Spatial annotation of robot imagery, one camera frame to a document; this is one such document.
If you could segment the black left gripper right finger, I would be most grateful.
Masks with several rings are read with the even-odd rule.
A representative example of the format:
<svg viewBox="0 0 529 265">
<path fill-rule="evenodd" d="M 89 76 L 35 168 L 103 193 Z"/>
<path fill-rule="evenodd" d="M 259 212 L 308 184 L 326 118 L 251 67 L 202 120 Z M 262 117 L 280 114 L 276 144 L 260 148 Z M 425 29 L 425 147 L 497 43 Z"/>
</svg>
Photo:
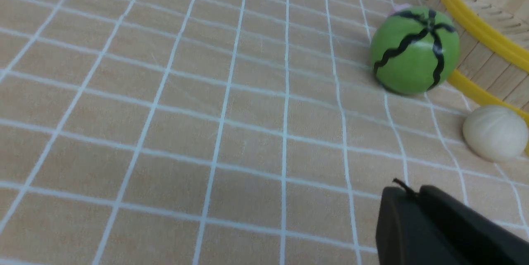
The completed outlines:
<svg viewBox="0 0 529 265">
<path fill-rule="evenodd" d="M 527 265 L 528 242 L 432 185 L 418 192 L 422 211 L 471 265 Z"/>
</svg>

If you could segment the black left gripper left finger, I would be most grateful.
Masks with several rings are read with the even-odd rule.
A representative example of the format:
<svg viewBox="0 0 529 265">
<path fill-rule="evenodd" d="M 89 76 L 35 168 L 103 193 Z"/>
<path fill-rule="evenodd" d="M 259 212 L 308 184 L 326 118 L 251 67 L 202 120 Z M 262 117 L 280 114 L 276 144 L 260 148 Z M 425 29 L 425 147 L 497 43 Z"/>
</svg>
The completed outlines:
<svg viewBox="0 0 529 265">
<path fill-rule="evenodd" d="M 421 211 L 417 192 L 399 179 L 382 190 L 376 223 L 381 265 L 457 265 L 458 259 Z"/>
</svg>

